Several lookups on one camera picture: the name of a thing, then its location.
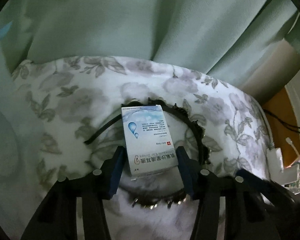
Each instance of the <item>black cable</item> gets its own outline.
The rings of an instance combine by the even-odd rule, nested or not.
[[[279,121],[279,123],[281,123],[281,124],[282,124],[285,128],[287,128],[288,130],[300,134],[300,131],[292,129],[292,128],[300,129],[299,126],[295,126],[295,125],[289,124],[289,123],[287,123],[287,122],[281,120],[281,119],[280,119],[279,117],[277,117],[275,114],[273,114],[272,112],[270,112],[270,111],[268,111],[268,110],[266,110],[266,109],[263,109],[263,111],[264,111],[266,114],[269,114],[270,116],[276,118],[276,119]]]
[[[108,127],[116,123],[122,118],[121,114],[117,115],[114,119],[107,122],[104,126],[102,126],[98,131],[96,131],[88,140],[86,140],[84,143],[86,145],[91,144],[100,134],[102,134]]]
[[[272,116],[272,117],[278,119],[278,121],[281,122],[281,123],[284,123],[284,124],[286,124],[286,125],[288,125],[288,126],[291,126],[291,127],[293,127],[293,128],[298,128],[298,129],[300,129],[300,126],[295,126],[295,125],[289,124],[289,123],[287,123],[287,122],[285,122],[285,121],[282,121],[279,117],[277,117],[275,114],[273,114],[273,113],[270,112],[269,110],[263,109],[263,111],[264,111],[266,114],[269,114],[270,116]]]

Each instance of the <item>white fabric with gray leaves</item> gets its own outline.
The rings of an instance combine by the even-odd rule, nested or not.
[[[128,57],[71,57],[42,65],[25,60],[12,74],[17,94],[25,98],[42,121],[45,133],[34,169],[42,197],[58,174],[77,178],[99,168],[124,145],[122,122],[106,130],[93,144],[88,139],[100,126],[120,113],[120,105],[148,97],[184,107],[191,120],[205,128],[202,140],[211,149],[209,169],[218,176],[239,167],[259,177],[268,176],[266,129],[258,107],[239,89],[197,71]],[[174,146],[184,145],[197,159],[194,136],[187,126],[165,113]],[[166,195],[183,187],[178,169],[130,181],[125,167],[121,186],[146,194]],[[167,211],[165,203],[155,210],[131,208],[129,194],[118,189],[104,201],[113,239],[189,239],[198,203],[187,201]],[[77,205],[79,239],[82,212]],[[221,203],[220,222],[224,220]]]

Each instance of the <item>clamp jaw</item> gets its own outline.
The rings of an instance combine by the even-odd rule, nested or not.
[[[82,197],[85,239],[110,239],[102,200],[110,200],[117,192],[125,160],[126,150],[119,146],[100,170],[79,179],[59,179],[34,213],[21,240],[77,240],[77,197]]]
[[[236,177],[219,178],[189,159],[185,149],[176,150],[185,191],[199,199],[191,240],[215,240],[218,231],[220,197],[226,197],[225,240],[280,240],[277,225],[265,210],[263,194],[281,215],[292,217],[295,201],[288,190],[273,181],[262,180],[246,170]]]
[[[225,240],[300,239],[300,204],[288,190],[246,170],[237,171],[235,178],[219,178],[189,159],[183,147],[177,148],[176,155],[185,192],[199,200],[190,240],[217,238],[222,196],[226,198]],[[110,240],[102,200],[111,199],[117,192],[125,160],[126,150],[119,146],[100,170],[80,179],[59,178],[34,213],[21,240],[77,240],[77,197],[82,197],[85,239]],[[280,217],[278,221],[270,216],[262,195],[272,203],[272,211]],[[1,228],[0,240],[9,240]]]

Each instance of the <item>metal rivet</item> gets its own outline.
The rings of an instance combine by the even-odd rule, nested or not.
[[[94,170],[94,171],[92,172],[92,174],[95,175],[95,176],[99,176],[101,173],[102,173],[102,171],[99,170],[99,169]]]
[[[235,177],[235,180],[239,183],[242,183],[243,182],[243,177],[240,177],[240,176],[236,176]]]
[[[63,181],[66,180],[66,178],[67,178],[67,177],[66,177],[65,175],[59,175],[59,176],[58,176],[58,181],[59,181],[59,182],[63,182]]]
[[[138,198],[135,198],[132,205],[131,205],[131,207],[134,207],[136,205],[137,201],[138,201]]]
[[[200,173],[202,175],[204,175],[204,176],[207,176],[207,175],[209,175],[210,171],[208,171],[208,170],[201,170]]]
[[[168,202],[168,209],[170,209],[170,208],[171,208],[172,204],[173,204],[173,202],[172,202],[172,201],[169,201],[169,202]]]

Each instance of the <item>green curtain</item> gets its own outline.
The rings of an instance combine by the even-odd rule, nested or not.
[[[240,86],[287,33],[300,53],[297,15],[290,0],[10,0],[0,13],[0,28],[12,23],[1,46],[10,70],[25,58],[113,55]]]

